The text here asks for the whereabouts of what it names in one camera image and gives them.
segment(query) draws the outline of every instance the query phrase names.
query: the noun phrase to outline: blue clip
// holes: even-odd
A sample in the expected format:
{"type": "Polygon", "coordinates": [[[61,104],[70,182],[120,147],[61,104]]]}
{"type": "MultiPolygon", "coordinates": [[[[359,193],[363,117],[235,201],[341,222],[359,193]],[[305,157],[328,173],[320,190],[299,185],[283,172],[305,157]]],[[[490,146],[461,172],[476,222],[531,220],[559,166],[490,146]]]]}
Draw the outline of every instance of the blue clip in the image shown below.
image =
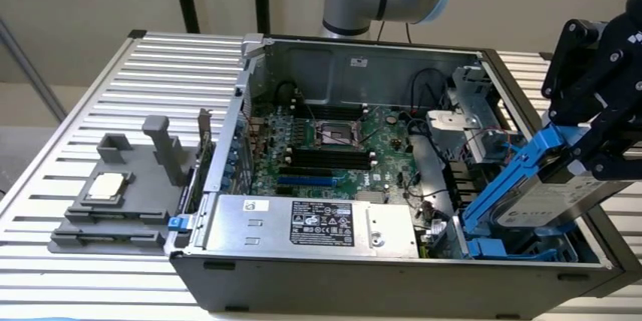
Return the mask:
{"type": "Polygon", "coordinates": [[[172,217],[168,222],[169,231],[187,232],[189,219],[185,217],[172,217]]]}
{"type": "Polygon", "coordinates": [[[472,241],[467,241],[467,245],[470,257],[472,258],[507,258],[506,248],[503,248],[503,242],[496,238],[475,238],[472,241]]]}

